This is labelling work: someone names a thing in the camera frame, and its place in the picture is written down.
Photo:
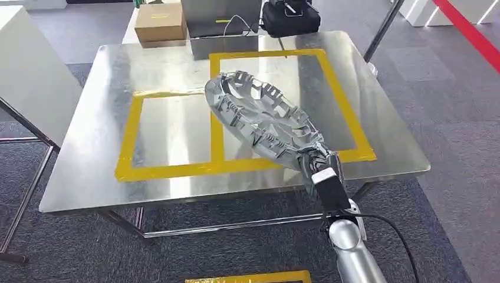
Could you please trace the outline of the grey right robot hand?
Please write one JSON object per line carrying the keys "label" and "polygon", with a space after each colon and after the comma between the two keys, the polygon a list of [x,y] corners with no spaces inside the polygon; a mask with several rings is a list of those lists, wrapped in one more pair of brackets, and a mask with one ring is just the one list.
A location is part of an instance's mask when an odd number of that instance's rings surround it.
{"label": "grey right robot hand", "polygon": [[339,182],[342,185],[344,184],[343,168],[337,152],[326,149],[325,146],[321,146],[319,149],[315,147],[307,147],[300,151],[297,160],[306,192],[310,197],[317,197],[312,175],[323,169],[329,167],[332,168],[334,173],[337,175]]}

